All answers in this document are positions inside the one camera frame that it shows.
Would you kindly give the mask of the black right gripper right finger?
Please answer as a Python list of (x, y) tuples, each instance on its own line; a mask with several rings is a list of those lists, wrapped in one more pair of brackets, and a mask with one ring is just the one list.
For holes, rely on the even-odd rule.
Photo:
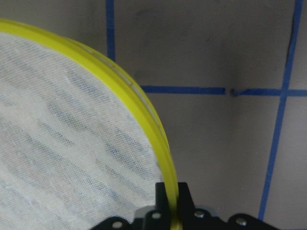
[(188, 184), (178, 183), (177, 212), (182, 230), (212, 230), (212, 215), (208, 209), (195, 206)]

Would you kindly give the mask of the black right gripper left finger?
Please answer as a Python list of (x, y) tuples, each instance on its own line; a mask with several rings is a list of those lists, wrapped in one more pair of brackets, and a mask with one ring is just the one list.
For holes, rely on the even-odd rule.
[(166, 195), (165, 184), (155, 184), (155, 206), (144, 217), (144, 230), (169, 230), (171, 227), (171, 214)]

